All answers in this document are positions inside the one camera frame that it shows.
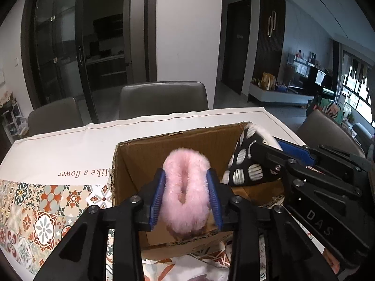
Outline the person's right hand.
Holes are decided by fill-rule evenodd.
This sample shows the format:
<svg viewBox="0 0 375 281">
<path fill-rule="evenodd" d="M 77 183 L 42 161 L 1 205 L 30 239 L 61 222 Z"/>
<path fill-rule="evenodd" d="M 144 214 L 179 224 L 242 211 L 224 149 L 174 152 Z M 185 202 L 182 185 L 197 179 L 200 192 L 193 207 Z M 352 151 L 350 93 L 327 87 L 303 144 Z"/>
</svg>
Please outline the person's right hand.
<svg viewBox="0 0 375 281">
<path fill-rule="evenodd" d="M 327 248 L 323 250 L 322 255 L 332 268 L 332 271 L 337 275 L 340 271 L 340 262 L 328 251 Z"/>
</svg>

